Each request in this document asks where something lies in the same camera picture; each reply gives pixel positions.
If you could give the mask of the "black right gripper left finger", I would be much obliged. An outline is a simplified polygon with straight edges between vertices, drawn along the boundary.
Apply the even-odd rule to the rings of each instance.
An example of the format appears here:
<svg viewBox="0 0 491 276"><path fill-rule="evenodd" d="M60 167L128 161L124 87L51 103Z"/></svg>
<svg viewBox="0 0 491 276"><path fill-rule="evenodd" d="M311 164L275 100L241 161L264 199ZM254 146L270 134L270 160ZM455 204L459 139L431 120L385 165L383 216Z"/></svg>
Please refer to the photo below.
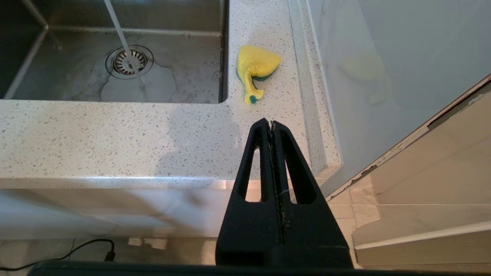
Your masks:
<svg viewBox="0 0 491 276"><path fill-rule="evenodd" d="M251 126L216 242L218 266L263 266L270 251L283 242L280 192L285 187L285 174L284 165L278 165L274 142L267 119ZM246 196L256 150L261 197L249 202Z"/></svg>

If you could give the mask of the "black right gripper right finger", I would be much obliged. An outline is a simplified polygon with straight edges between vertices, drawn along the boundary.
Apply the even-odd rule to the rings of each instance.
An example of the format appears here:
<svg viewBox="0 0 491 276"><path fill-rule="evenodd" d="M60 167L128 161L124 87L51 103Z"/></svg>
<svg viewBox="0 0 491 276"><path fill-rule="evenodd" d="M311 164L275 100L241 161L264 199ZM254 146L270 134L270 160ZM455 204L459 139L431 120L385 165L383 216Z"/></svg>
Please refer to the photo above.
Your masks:
<svg viewBox="0 0 491 276"><path fill-rule="evenodd" d="M272 122L280 245L275 262L305 267L352 269L348 243L291 131Z"/></svg>

